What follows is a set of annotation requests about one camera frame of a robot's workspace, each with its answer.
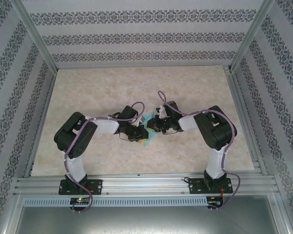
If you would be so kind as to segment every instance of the beige tabletop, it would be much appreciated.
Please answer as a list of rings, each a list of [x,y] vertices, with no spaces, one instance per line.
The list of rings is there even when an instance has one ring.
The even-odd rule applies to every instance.
[[[142,101],[145,114],[151,114],[162,104],[158,90],[185,113],[218,105],[238,130],[226,169],[253,170],[222,66],[135,67],[59,70],[32,175],[65,174],[63,154],[53,137],[74,112],[101,117]],[[83,156],[88,175],[202,172],[208,163],[209,147],[198,129],[157,134],[147,146],[104,134],[92,138]]]

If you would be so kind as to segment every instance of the wire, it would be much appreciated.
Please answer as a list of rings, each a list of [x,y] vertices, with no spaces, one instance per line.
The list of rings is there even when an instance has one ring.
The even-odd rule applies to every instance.
[[[77,184],[80,188],[82,188],[83,190],[85,190],[88,194],[89,194],[89,198],[91,200],[91,202],[89,202],[89,205],[84,208],[83,210],[81,211],[77,211],[78,213],[82,213],[82,212],[85,212],[86,210],[88,210],[92,203],[93,203],[93,196],[92,196],[92,193],[87,189],[85,188],[83,185],[81,185],[80,183],[77,182],[77,180],[74,179],[74,177],[71,175],[69,169],[68,169],[68,166],[67,166],[67,158],[68,158],[68,154],[69,152],[72,150],[72,148],[74,147],[77,139],[79,138],[80,134],[82,133],[83,129],[85,128],[85,126],[90,122],[92,121],[94,118],[90,118],[90,119],[87,119],[87,121],[82,125],[82,127],[80,128],[79,132],[77,133],[77,135],[75,136],[73,142],[70,144],[69,148],[67,149],[66,153],[64,154],[64,167],[66,169],[66,172],[67,172],[67,175],[68,177],[75,183]],[[76,205],[76,203],[73,204],[72,206],[72,211],[73,212],[76,212],[76,210],[74,209],[74,206]]]
[[[119,133],[119,139],[124,140],[124,141],[130,141],[130,140],[126,140],[126,139],[121,138],[121,133]]]
[[[91,191],[94,191],[92,186],[88,185],[86,188],[88,188],[88,187],[89,187],[89,189],[91,189]]]
[[[189,178],[189,177],[185,177],[185,178],[184,178],[184,182],[185,182],[185,183],[189,184],[189,181],[190,181],[190,178]]]
[[[178,131],[174,132],[174,133],[163,133],[163,135],[170,135],[170,134],[175,134],[177,133]]]
[[[132,120],[132,121],[129,121],[129,123],[134,123],[135,121],[137,121],[137,119],[134,119],[134,120]]]
[[[240,176],[239,176],[238,174],[236,174],[236,173],[228,172],[228,171],[226,171],[225,168],[224,168],[224,167],[225,167],[224,164],[225,164],[226,152],[228,151],[229,147],[232,145],[233,140],[234,140],[234,127],[233,127],[233,123],[232,123],[231,120],[230,120],[227,116],[225,116],[223,113],[220,113],[219,111],[215,111],[215,110],[200,110],[200,111],[192,112],[192,113],[190,113],[190,114],[183,113],[183,112],[178,111],[177,109],[173,108],[172,106],[170,106],[170,105],[166,102],[166,96],[165,96],[165,94],[164,94],[161,90],[159,90],[159,91],[157,92],[157,94],[158,94],[158,96],[160,97],[160,99],[164,102],[165,105],[167,105],[168,107],[170,107],[170,108],[171,108],[172,110],[174,110],[175,112],[182,114],[183,116],[191,116],[191,115],[196,115],[196,114],[203,113],[203,112],[212,112],[212,113],[215,113],[215,114],[221,116],[222,118],[224,118],[224,119],[228,122],[228,124],[229,124],[229,126],[230,126],[230,128],[231,128],[232,137],[231,137],[231,140],[230,140],[229,144],[226,146],[226,148],[225,148],[225,150],[224,150],[224,153],[223,153],[223,156],[222,156],[222,159],[221,159],[221,169],[223,170],[224,173],[227,173],[228,175],[232,175],[232,176],[237,177],[237,178],[238,178],[238,185],[237,185],[235,191],[233,192],[232,196],[229,198],[229,200],[228,200],[228,201],[227,201],[222,207],[218,208],[218,210],[220,210],[220,209],[226,207],[227,204],[228,204],[229,202],[231,202],[231,200],[233,199],[233,197],[235,196],[235,194],[238,192],[238,190],[239,190],[239,188],[240,188],[240,185],[241,185],[241,178],[240,178]]]
[[[145,104],[144,104],[143,102],[141,102],[141,101],[137,101],[137,102],[135,102],[131,107],[133,107],[134,105],[136,105],[136,104],[138,104],[138,103],[139,103],[139,104],[142,104],[142,111],[140,112],[140,114],[138,114],[138,115],[135,116],[134,118],[120,119],[120,118],[113,118],[113,117],[96,117],[96,118],[89,118],[89,119],[87,119],[87,120],[83,123],[82,127],[80,128],[80,130],[78,131],[77,135],[75,136],[74,140],[72,141],[72,143],[70,144],[69,148],[68,148],[67,151],[65,152],[65,154],[64,154],[64,167],[65,167],[65,170],[66,170],[66,173],[67,173],[68,177],[69,177],[69,178],[70,178],[75,184],[77,184],[80,188],[82,188],[83,190],[85,190],[85,191],[89,194],[89,198],[90,198],[90,200],[91,200],[90,203],[89,203],[89,205],[88,205],[86,208],[84,208],[83,210],[81,210],[81,211],[76,211],[76,210],[74,210],[74,207],[75,207],[75,205],[76,205],[76,203],[74,203],[73,206],[72,206],[72,211],[73,211],[73,212],[82,213],[82,212],[85,212],[85,211],[87,211],[88,209],[90,209],[90,207],[91,207],[91,205],[92,205],[92,203],[93,203],[93,196],[92,196],[92,193],[91,193],[87,188],[85,188],[83,185],[81,185],[80,183],[78,183],[78,181],[75,180],[74,177],[71,175],[71,173],[70,173],[70,171],[69,171],[69,169],[68,169],[68,166],[67,166],[67,158],[68,158],[68,154],[69,154],[69,152],[72,150],[72,148],[74,147],[74,145],[75,145],[76,141],[78,140],[80,134],[82,133],[83,129],[85,128],[85,126],[86,126],[90,121],[93,121],[93,120],[96,120],[96,119],[98,119],[98,120],[100,120],[100,119],[104,119],[104,120],[108,119],[108,120],[114,120],[114,121],[132,121],[132,120],[134,120],[134,119],[138,119],[140,116],[142,116],[143,112],[145,111],[145,107],[146,107]]]
[[[223,189],[223,187],[220,188],[220,192],[221,192],[221,195],[220,195],[221,201],[220,202],[223,202],[224,201],[224,189]]]
[[[175,108],[173,108],[171,105],[169,105],[169,104],[166,102],[166,96],[165,96],[165,94],[163,93],[163,91],[159,90],[159,91],[157,92],[157,94],[158,94],[158,96],[160,96],[160,99],[163,101],[163,103],[164,103],[165,105],[169,106],[170,109],[174,110],[175,112],[177,112],[177,113],[179,113],[179,114],[181,114],[181,115],[183,115],[183,116],[187,116],[187,115],[188,115],[188,114],[182,113],[181,111],[178,111],[177,109],[175,109]]]

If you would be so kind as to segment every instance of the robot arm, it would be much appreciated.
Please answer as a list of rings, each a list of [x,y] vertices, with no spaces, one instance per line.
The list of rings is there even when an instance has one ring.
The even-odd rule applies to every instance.
[[[74,144],[67,157],[68,171],[73,178],[82,183],[86,180],[86,173],[83,165],[82,154],[86,150],[91,138],[99,134],[120,134],[127,135],[129,141],[141,141],[148,139],[148,132],[144,129],[143,124],[139,121],[138,125],[132,125],[128,121],[117,121],[120,119],[129,119],[138,115],[138,112],[126,106],[121,113],[115,113],[110,118],[95,118],[91,120],[82,130],[76,143]],[[54,136],[58,149],[66,152],[76,137],[76,132],[90,117],[86,117],[79,112],[75,112],[66,123],[57,131]]]
[[[168,104],[178,110],[174,101],[168,102]],[[213,106],[209,110],[224,114],[218,106]],[[205,143],[210,147],[209,163],[204,171],[204,183],[209,190],[221,184],[227,176],[222,170],[221,162],[225,148],[232,137],[232,130],[228,122],[220,115],[208,111],[184,117],[167,105],[163,105],[163,108],[158,108],[157,111],[159,114],[147,123],[147,127],[153,131],[162,131],[165,134],[169,128],[178,132],[197,128],[200,130]],[[235,126],[233,127],[236,136],[237,130]]]

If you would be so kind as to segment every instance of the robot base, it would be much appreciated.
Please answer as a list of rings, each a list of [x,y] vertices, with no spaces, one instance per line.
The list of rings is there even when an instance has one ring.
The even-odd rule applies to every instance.
[[[102,182],[101,179],[87,179],[87,175],[79,181],[92,195],[101,195]],[[65,179],[60,182],[59,195],[88,195],[88,193],[65,175]]]
[[[218,183],[214,183],[212,187],[206,185],[206,178],[188,178],[188,181],[185,182],[189,184],[190,194],[220,194],[221,189],[224,194],[232,194],[231,180],[225,176],[226,174],[223,175],[224,178],[219,178]]]

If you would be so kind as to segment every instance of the wallpaper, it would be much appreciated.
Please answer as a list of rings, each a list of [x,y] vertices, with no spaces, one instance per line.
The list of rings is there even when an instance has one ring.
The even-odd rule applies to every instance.
[[[0,221],[23,177],[54,79],[8,0],[0,0]]]
[[[235,73],[293,226],[293,0],[275,1]]]
[[[262,0],[24,0],[59,68],[229,65]]]

